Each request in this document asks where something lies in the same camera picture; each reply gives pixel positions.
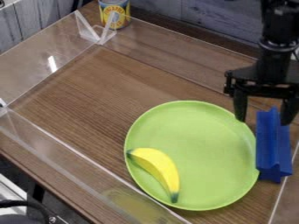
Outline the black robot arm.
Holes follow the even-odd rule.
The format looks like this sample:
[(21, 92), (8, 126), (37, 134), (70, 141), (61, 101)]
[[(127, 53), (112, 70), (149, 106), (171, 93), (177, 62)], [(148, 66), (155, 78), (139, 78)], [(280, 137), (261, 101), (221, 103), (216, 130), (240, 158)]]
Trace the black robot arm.
[(291, 58), (299, 48), (299, 0), (260, 0), (260, 54), (252, 66), (224, 73), (223, 92), (233, 98), (235, 117), (247, 119), (248, 97), (281, 99), (280, 123), (299, 113), (299, 67)]

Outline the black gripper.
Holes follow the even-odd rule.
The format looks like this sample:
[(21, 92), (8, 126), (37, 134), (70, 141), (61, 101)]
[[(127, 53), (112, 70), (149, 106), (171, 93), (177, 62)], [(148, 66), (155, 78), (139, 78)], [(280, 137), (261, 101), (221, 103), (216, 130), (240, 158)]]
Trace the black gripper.
[(228, 70), (224, 73), (223, 92), (233, 96), (235, 117), (247, 119), (248, 95), (265, 98), (285, 99), (280, 109), (280, 123), (288, 125), (299, 113), (299, 65), (292, 64), (281, 78), (257, 74), (256, 66)]

